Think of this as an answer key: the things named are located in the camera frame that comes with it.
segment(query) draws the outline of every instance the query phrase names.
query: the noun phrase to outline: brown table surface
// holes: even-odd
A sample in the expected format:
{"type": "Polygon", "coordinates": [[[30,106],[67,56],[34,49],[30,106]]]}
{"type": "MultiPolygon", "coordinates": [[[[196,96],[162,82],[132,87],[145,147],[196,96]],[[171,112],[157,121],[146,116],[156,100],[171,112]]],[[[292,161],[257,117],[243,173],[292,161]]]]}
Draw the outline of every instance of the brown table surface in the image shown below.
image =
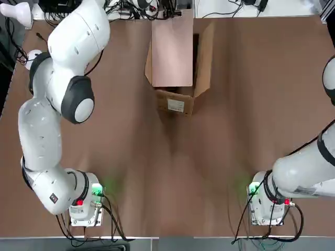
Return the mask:
{"type": "MultiPolygon", "coordinates": [[[[195,30],[208,22],[196,20],[195,30]]],[[[150,23],[116,21],[90,75],[93,115],[82,125],[61,122],[62,165],[97,175],[114,195],[127,236],[233,236],[253,175],[335,117],[321,82],[334,48],[319,17],[216,22],[211,89],[196,100],[191,118],[156,110],[144,76],[150,23]]],[[[51,27],[34,23],[27,52],[47,49],[36,32],[46,38],[51,27]]],[[[21,177],[17,114],[31,98],[27,86],[28,71],[18,64],[0,121],[0,236],[61,236],[55,217],[21,177]]],[[[335,236],[335,201],[296,202],[305,215],[303,235],[335,236]]],[[[246,230],[243,225],[240,235],[246,230]]],[[[110,235],[107,215],[87,234],[110,235]]],[[[292,219],[273,234],[294,235],[292,219]]]]}

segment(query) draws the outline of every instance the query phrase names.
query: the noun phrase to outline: cable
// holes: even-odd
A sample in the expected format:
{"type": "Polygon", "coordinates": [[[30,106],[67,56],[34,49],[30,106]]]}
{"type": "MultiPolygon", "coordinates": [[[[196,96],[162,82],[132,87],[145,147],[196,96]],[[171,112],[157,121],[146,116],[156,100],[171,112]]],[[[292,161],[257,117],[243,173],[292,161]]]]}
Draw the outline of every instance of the cable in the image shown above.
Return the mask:
{"type": "Polygon", "coordinates": [[[236,3],[237,1],[228,0],[228,2],[236,4],[237,6],[240,6],[238,3],[236,3]]]}
{"type": "Polygon", "coordinates": [[[286,218],[286,216],[287,216],[287,214],[288,214],[290,208],[291,208],[291,207],[288,207],[288,208],[287,208],[287,210],[286,210],[286,212],[284,213],[284,216],[282,217],[281,221],[279,221],[279,223],[276,224],[276,226],[280,226],[280,225],[284,222],[284,220],[285,220],[285,218],[286,218]]]}
{"type": "Polygon", "coordinates": [[[268,176],[270,175],[272,171],[267,171],[266,174],[264,175],[264,178],[262,180],[262,182],[259,184],[259,186],[257,186],[257,188],[255,189],[255,191],[252,193],[252,195],[250,196],[247,204],[245,205],[244,209],[243,209],[243,212],[242,212],[242,215],[241,215],[241,218],[240,218],[240,222],[239,222],[239,225],[237,227],[237,231],[236,231],[236,234],[235,234],[235,238],[234,240],[231,242],[232,245],[235,244],[236,241],[238,241],[240,238],[237,238],[238,234],[239,234],[239,231],[240,231],[240,226],[241,226],[241,222],[242,222],[242,219],[243,219],[243,216],[244,216],[244,213],[245,211],[247,210],[248,208],[248,205],[250,204],[250,201],[252,200],[252,198],[254,197],[254,195],[256,194],[256,192],[258,191],[258,189],[263,185],[265,179],[268,178],[268,176]]]}
{"type": "Polygon", "coordinates": [[[239,12],[240,11],[240,9],[243,7],[243,5],[244,5],[244,1],[243,0],[241,0],[241,4],[240,4],[240,7],[235,11],[235,13],[232,15],[232,17],[234,17],[236,14],[237,14],[237,12],[239,12]]]}
{"type": "Polygon", "coordinates": [[[294,204],[293,207],[298,209],[298,211],[300,213],[300,228],[299,228],[298,233],[291,239],[283,239],[283,238],[276,238],[276,237],[269,237],[269,239],[273,239],[273,240],[279,241],[279,242],[294,242],[297,239],[299,239],[299,237],[301,236],[301,234],[303,232],[303,228],[304,228],[304,214],[303,214],[301,208],[297,204],[294,204]]]}
{"type": "Polygon", "coordinates": [[[131,241],[134,241],[135,239],[127,239],[127,238],[125,237],[125,234],[124,234],[123,231],[120,229],[120,227],[119,227],[119,225],[118,225],[118,223],[117,223],[117,221],[116,221],[114,215],[111,213],[111,211],[110,211],[105,205],[103,205],[102,207],[103,207],[103,209],[105,209],[105,210],[107,211],[107,213],[108,213],[108,214],[110,215],[110,217],[111,217],[111,220],[115,223],[115,227],[116,227],[116,229],[117,229],[117,232],[120,234],[121,238],[122,238],[125,242],[131,242],[131,241]]]}
{"type": "Polygon", "coordinates": [[[101,240],[102,240],[101,238],[98,238],[98,239],[88,239],[88,238],[87,238],[87,239],[85,239],[85,240],[81,240],[81,239],[77,239],[77,238],[73,237],[73,235],[71,234],[70,230],[66,227],[66,224],[65,224],[65,221],[64,221],[64,218],[63,218],[63,215],[62,215],[63,224],[64,224],[64,227],[65,227],[65,229],[66,229],[66,231],[67,231],[67,234],[65,234],[64,229],[63,229],[63,227],[62,227],[62,225],[61,225],[61,223],[60,223],[60,221],[59,221],[59,217],[58,217],[58,215],[56,215],[56,219],[57,219],[57,222],[58,222],[58,226],[59,226],[59,228],[60,228],[61,231],[62,231],[62,234],[63,234],[67,239],[71,240],[71,245],[72,245],[73,247],[78,247],[78,246],[73,245],[73,244],[72,244],[72,241],[77,241],[77,242],[81,242],[81,243],[86,243],[86,242],[97,242],[97,241],[101,241],[101,240]]]}
{"type": "Polygon", "coordinates": [[[228,13],[212,12],[212,13],[209,13],[209,14],[203,16],[202,18],[208,17],[208,16],[213,15],[213,14],[216,14],[216,15],[231,15],[231,14],[233,14],[233,16],[234,16],[240,10],[242,4],[243,4],[243,0],[241,1],[241,4],[237,4],[238,7],[233,12],[228,12],[228,13]]]}
{"type": "Polygon", "coordinates": [[[98,59],[98,61],[96,61],[95,65],[92,67],[92,69],[90,69],[88,72],[86,72],[84,76],[87,76],[89,73],[93,72],[93,70],[98,66],[98,64],[99,64],[99,62],[100,62],[100,60],[101,60],[101,58],[103,56],[103,53],[104,53],[104,50],[102,50],[100,52],[99,59],[98,59]]]}
{"type": "MultiPolygon", "coordinates": [[[[105,195],[103,195],[103,197],[107,200],[108,205],[109,205],[109,209],[111,211],[111,203],[110,203],[109,198],[107,196],[105,196],[105,195]]],[[[115,232],[116,232],[116,227],[115,227],[115,230],[113,231],[113,221],[111,221],[111,242],[113,242],[113,243],[115,243],[115,242],[118,241],[118,240],[114,240],[115,232]]]]}
{"type": "MultiPolygon", "coordinates": [[[[322,133],[324,133],[325,131],[327,131],[333,124],[335,123],[335,119],[332,120],[323,130],[322,133]]],[[[302,146],[298,147],[296,150],[293,150],[292,152],[290,152],[287,156],[292,155],[294,153],[299,152],[301,149],[303,149],[304,147],[308,146],[310,143],[312,143],[314,140],[318,139],[319,135],[317,135],[315,138],[311,139],[310,141],[308,141],[307,143],[303,144],[302,146]]]]}
{"type": "Polygon", "coordinates": [[[48,45],[48,42],[44,39],[44,37],[42,37],[42,35],[38,32],[36,32],[36,36],[39,38],[39,39],[42,39],[47,45],[48,45]]]}
{"type": "Polygon", "coordinates": [[[5,27],[6,27],[6,31],[7,31],[7,34],[8,34],[8,37],[12,43],[12,45],[14,45],[15,49],[16,49],[16,60],[18,62],[20,62],[20,64],[22,65],[25,65],[26,62],[28,62],[28,56],[27,56],[27,53],[22,49],[21,46],[19,46],[15,41],[14,41],[14,38],[13,38],[13,35],[14,35],[14,31],[15,31],[15,26],[14,26],[14,23],[13,21],[8,18],[8,17],[5,17],[5,27]]]}

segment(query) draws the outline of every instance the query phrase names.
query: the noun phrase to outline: cardboard box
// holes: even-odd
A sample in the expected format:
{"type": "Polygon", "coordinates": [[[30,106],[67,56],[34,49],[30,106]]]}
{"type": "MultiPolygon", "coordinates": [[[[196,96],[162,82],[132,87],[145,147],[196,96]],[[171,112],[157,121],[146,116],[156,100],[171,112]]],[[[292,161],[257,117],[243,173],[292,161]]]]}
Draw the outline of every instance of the cardboard box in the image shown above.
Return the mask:
{"type": "MultiPolygon", "coordinates": [[[[160,110],[190,116],[193,112],[194,101],[210,88],[211,65],[213,61],[213,41],[215,34],[215,21],[212,21],[200,34],[198,46],[194,46],[193,86],[155,88],[157,106],[160,110]]],[[[145,75],[149,83],[152,82],[152,50],[149,47],[145,75]]]]}

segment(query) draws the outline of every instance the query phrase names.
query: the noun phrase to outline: green indicator light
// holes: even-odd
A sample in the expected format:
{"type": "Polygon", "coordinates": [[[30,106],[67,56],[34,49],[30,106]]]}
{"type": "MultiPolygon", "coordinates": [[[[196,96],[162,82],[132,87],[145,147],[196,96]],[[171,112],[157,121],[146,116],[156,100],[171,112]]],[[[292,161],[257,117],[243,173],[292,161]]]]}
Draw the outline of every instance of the green indicator light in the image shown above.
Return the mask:
{"type": "Polygon", "coordinates": [[[252,182],[250,185],[249,185],[249,193],[250,194],[253,194],[255,193],[257,187],[260,186],[260,183],[259,182],[252,182]]]}
{"type": "Polygon", "coordinates": [[[92,184],[92,194],[97,196],[103,195],[103,186],[99,183],[92,184]]]}

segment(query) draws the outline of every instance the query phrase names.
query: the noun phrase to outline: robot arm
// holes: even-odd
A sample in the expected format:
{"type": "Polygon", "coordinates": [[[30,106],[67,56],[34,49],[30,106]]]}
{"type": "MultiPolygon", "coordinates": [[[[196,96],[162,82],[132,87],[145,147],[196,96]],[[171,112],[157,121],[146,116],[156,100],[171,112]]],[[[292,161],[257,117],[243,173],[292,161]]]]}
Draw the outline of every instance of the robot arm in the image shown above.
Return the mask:
{"type": "Polygon", "coordinates": [[[36,57],[29,74],[33,98],[18,114],[21,166],[28,186],[50,213],[70,209],[72,224],[82,226],[96,223],[95,202],[102,187],[94,174],[60,166],[60,119],[82,123],[93,111],[91,80],[83,75],[109,40],[104,2],[83,0],[49,36],[49,53],[29,54],[36,57]]]}
{"type": "MultiPolygon", "coordinates": [[[[323,71],[322,82],[335,105],[334,57],[323,71]]],[[[257,173],[248,192],[255,191],[255,186],[263,180],[264,185],[251,199],[250,214],[254,225],[269,225],[270,220],[271,225],[280,222],[285,199],[335,197],[335,120],[306,146],[278,159],[271,173],[257,173]]]]}

